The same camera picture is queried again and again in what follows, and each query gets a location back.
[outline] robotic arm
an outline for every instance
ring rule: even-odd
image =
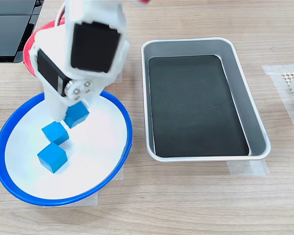
[[[122,0],[66,0],[55,27],[36,34],[30,60],[55,121],[80,101],[88,108],[115,82],[129,51],[126,28]]]

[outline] table surface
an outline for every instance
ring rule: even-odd
[[[46,1],[37,27],[61,1]],[[93,207],[43,208],[0,182],[0,235],[294,235],[294,126],[263,65],[294,64],[294,0],[153,0],[125,4],[132,43],[122,83],[112,92],[134,129],[124,180],[98,193]],[[267,176],[231,176],[226,162],[162,164],[145,149],[140,48],[153,39],[231,40],[272,143]],[[20,64],[0,64],[0,129],[42,91]]]

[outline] blue cube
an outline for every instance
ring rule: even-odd
[[[68,108],[64,122],[68,127],[73,128],[81,122],[85,121],[89,114],[89,111],[82,102]]]
[[[43,133],[50,142],[56,145],[62,144],[69,139],[67,130],[59,122],[53,122],[42,129]]]
[[[38,153],[37,156],[41,165],[52,173],[55,173],[68,161],[66,152],[53,142]]]

